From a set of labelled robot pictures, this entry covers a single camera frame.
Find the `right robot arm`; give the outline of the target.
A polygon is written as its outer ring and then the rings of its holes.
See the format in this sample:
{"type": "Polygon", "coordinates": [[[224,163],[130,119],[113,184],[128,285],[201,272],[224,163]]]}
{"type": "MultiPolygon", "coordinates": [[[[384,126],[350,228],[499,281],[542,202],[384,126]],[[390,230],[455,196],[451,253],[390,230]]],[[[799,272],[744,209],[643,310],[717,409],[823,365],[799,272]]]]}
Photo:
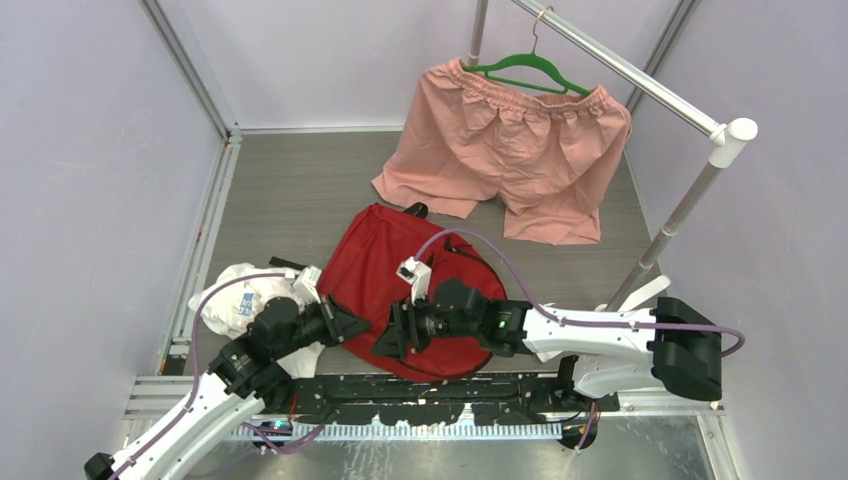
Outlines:
{"type": "Polygon", "coordinates": [[[556,382],[555,396],[577,411],[592,399],[657,385],[689,400],[720,400],[722,335],[676,298],[624,312],[538,309],[489,299],[452,278],[429,298],[393,303],[371,352],[401,360],[438,339],[469,338],[498,356],[568,353],[577,361],[556,382]]]}

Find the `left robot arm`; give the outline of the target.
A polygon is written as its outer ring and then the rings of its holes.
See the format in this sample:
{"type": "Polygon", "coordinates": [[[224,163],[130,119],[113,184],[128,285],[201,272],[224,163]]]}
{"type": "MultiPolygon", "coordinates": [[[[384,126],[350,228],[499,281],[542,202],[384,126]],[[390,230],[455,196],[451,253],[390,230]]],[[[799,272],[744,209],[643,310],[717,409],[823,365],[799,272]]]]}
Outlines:
{"type": "Polygon", "coordinates": [[[190,392],[138,439],[84,465],[88,479],[183,479],[224,437],[292,397],[292,377],[279,364],[303,347],[332,347],[371,327],[324,297],[305,308],[285,297],[268,301],[245,334],[224,345],[190,392]]]}

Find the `red backpack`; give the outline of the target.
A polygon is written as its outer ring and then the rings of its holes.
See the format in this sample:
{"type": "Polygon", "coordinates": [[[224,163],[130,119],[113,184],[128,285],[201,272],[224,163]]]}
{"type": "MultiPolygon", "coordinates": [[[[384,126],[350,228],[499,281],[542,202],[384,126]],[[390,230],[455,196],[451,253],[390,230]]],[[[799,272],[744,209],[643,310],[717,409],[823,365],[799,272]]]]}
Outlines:
{"type": "Polygon", "coordinates": [[[353,219],[318,282],[321,293],[371,324],[369,331],[343,347],[367,363],[410,381],[467,377],[493,357],[472,338],[436,339],[424,352],[412,353],[403,360],[370,352],[387,326],[390,305],[407,298],[410,291],[397,276],[397,268],[441,230],[427,221],[424,213],[369,206],[353,219]]]}

